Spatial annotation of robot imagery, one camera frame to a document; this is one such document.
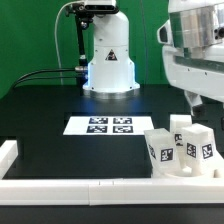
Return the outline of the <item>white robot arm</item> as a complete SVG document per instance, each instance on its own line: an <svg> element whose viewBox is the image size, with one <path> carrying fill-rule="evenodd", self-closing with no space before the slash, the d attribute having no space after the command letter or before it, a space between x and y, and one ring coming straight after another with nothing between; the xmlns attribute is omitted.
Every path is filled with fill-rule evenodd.
<svg viewBox="0 0 224 224"><path fill-rule="evenodd" d="M129 21L116 0L85 0L93 14L94 56L84 90L100 97L135 91ZM202 97L224 105L224 0L169 0L169 19L157 30L169 84L184 91L192 112Z"/></svg>

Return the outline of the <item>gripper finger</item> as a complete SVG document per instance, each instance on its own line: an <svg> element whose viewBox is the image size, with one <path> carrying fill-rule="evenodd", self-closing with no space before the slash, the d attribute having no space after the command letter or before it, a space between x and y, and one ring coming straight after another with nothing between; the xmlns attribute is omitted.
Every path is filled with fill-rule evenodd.
<svg viewBox="0 0 224 224"><path fill-rule="evenodd" d="M204 104L199 94L184 91L185 98L189 104L191 115L194 117L200 117L204 114Z"/></svg>

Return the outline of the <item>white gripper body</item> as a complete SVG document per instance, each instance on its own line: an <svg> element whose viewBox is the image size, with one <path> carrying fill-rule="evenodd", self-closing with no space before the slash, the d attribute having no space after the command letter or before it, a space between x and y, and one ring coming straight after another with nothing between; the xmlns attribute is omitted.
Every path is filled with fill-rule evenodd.
<svg viewBox="0 0 224 224"><path fill-rule="evenodd" d="M224 43L206 48L202 59L186 58L169 45L162 56L172 86L224 103Z"/></svg>

